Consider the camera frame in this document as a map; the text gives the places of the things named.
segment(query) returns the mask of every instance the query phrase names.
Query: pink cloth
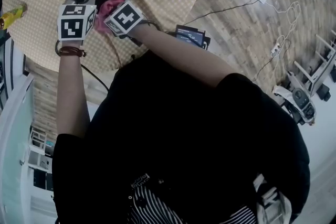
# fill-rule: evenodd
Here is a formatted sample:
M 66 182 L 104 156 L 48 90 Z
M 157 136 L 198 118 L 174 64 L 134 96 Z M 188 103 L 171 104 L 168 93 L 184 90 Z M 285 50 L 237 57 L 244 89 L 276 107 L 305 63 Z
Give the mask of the pink cloth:
M 104 2 L 96 14 L 96 19 L 94 21 L 94 28 L 101 34 L 110 34 L 111 29 L 104 24 L 106 18 L 118 7 L 120 3 L 125 2 L 125 0 L 107 0 Z

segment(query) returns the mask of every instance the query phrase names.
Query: striped fabric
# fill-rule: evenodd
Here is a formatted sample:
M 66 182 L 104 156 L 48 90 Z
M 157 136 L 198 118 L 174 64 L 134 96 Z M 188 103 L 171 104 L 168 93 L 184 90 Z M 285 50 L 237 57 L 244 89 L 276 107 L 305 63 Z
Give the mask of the striped fabric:
M 131 224 L 183 224 L 177 214 L 164 202 L 157 198 L 145 186 L 135 189 L 133 205 L 128 222 Z M 220 224 L 256 224 L 257 219 L 253 212 L 242 206 L 230 218 Z

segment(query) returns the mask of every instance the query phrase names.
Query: yellow bottle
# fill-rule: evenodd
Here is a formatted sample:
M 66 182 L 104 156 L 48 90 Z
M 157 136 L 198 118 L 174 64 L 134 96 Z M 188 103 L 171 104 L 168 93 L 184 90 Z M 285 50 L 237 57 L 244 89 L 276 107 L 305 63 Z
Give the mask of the yellow bottle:
M 15 9 L 12 9 L 9 12 L 6 12 L 0 18 L 0 29 L 7 29 L 15 20 L 24 16 L 25 12 L 27 11 L 27 5 L 22 4 Z

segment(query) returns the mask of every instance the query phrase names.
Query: person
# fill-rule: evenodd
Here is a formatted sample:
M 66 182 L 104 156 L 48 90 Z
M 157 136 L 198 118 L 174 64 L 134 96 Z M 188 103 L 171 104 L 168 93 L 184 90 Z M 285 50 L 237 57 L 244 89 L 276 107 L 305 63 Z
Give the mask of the person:
M 148 25 L 130 36 L 149 51 L 117 72 L 91 122 L 80 59 L 61 56 L 60 223 L 256 223 L 258 174 L 295 219 L 310 172 L 293 119 L 220 57 Z

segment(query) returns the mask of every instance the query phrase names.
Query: leather bracelet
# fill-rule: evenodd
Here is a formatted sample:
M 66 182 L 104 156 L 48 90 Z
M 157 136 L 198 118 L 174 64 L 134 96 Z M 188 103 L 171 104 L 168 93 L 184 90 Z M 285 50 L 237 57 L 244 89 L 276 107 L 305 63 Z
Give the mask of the leather bracelet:
M 58 55 L 85 57 L 86 52 L 76 47 L 65 46 L 60 48 L 60 50 L 58 51 Z

